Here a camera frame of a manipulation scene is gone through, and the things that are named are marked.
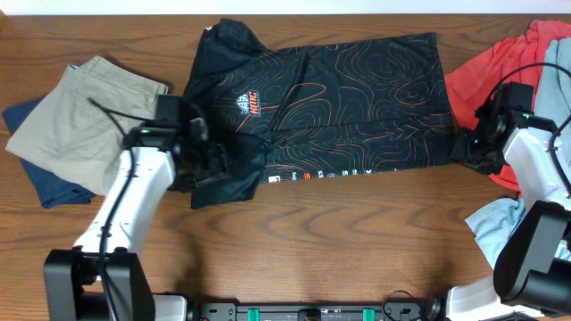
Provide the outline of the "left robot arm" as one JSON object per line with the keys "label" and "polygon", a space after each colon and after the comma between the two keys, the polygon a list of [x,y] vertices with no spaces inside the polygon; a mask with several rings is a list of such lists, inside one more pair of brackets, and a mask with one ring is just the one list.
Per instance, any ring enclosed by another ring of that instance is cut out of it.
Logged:
{"label": "left robot arm", "polygon": [[200,109],[160,95],[153,118],[122,132],[120,167],[95,218],[69,250],[44,263],[52,320],[191,320],[182,294],[154,293],[140,254],[162,196],[178,180],[196,188],[228,175]]}

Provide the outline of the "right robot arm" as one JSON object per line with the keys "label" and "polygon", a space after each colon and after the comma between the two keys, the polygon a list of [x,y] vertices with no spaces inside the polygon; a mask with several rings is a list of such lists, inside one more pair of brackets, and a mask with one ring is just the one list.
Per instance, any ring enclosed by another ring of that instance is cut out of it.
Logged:
{"label": "right robot arm", "polygon": [[460,128],[451,158],[484,174],[510,166],[525,215],[501,250],[490,277],[448,291],[448,320],[533,320],[570,313],[570,264],[556,258],[570,237],[570,172],[559,128],[531,110],[534,90],[496,86],[476,110],[473,129]]}

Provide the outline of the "black orange-patterned jersey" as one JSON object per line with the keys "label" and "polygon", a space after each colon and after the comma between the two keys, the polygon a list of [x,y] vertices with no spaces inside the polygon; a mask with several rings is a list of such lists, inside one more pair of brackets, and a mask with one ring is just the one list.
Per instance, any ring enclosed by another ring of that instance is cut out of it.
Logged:
{"label": "black orange-patterned jersey", "polygon": [[261,184],[450,162],[436,35],[272,50],[241,21],[208,27],[184,97],[227,152],[228,177],[192,187],[200,209],[249,201]]}

